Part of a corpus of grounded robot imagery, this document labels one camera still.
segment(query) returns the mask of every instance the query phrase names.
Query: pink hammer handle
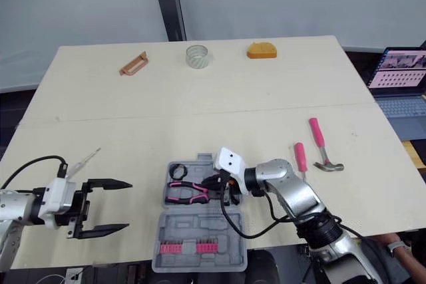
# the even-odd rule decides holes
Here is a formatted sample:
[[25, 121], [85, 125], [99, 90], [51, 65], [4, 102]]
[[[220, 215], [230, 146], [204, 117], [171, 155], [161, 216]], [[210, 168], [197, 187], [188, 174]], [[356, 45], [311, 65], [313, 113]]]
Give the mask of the pink hammer handle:
[[304, 144], [298, 142], [294, 145], [294, 153], [296, 154], [296, 161], [298, 163], [299, 171], [306, 172], [308, 167], [306, 166], [306, 156]]
[[325, 146], [324, 137], [322, 136], [320, 125], [318, 124], [318, 119], [310, 118], [309, 124], [311, 125], [311, 129], [314, 134], [315, 142], [317, 142], [318, 148]]

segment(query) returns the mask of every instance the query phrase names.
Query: orange sponge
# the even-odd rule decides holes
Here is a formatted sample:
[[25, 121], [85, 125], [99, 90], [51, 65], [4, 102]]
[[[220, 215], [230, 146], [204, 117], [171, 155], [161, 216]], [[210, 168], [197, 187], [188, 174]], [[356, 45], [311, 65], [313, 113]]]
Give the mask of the orange sponge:
[[252, 43], [247, 49], [250, 59], [276, 58], [277, 48], [271, 43]]

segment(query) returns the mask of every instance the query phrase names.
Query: hammer head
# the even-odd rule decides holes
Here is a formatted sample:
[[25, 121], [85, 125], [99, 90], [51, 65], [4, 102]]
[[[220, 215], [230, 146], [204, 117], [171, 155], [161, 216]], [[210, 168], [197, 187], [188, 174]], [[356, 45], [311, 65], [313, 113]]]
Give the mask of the hammer head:
[[327, 161], [326, 163], [315, 162], [314, 166], [326, 172], [343, 171], [345, 168], [342, 163], [332, 164], [330, 161]]

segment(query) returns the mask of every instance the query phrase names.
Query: laptop screen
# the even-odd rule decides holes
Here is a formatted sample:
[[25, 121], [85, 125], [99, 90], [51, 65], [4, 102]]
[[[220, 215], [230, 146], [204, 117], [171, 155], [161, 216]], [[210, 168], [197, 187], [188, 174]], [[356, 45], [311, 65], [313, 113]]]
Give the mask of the laptop screen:
[[386, 48], [367, 86], [374, 95], [423, 93], [426, 50]]

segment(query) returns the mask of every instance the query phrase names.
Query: gray toolbox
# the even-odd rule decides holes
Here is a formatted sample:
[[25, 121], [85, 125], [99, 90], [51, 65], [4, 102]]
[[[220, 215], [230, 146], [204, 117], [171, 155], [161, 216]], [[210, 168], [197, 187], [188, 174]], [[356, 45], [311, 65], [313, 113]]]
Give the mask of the gray toolbox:
[[[199, 154], [197, 161], [171, 162], [166, 173], [162, 203], [167, 209], [161, 213], [156, 233], [152, 269], [157, 273], [187, 272], [241, 272], [247, 268], [246, 241], [226, 221], [220, 210], [220, 200], [211, 199], [206, 204], [166, 203], [166, 197], [192, 198], [203, 193], [192, 188], [169, 188], [172, 166], [183, 164], [187, 174], [182, 182], [200, 184], [218, 172], [214, 169], [211, 154]], [[177, 168], [176, 176], [184, 173]], [[226, 212], [244, 231], [244, 216], [226, 196]]]

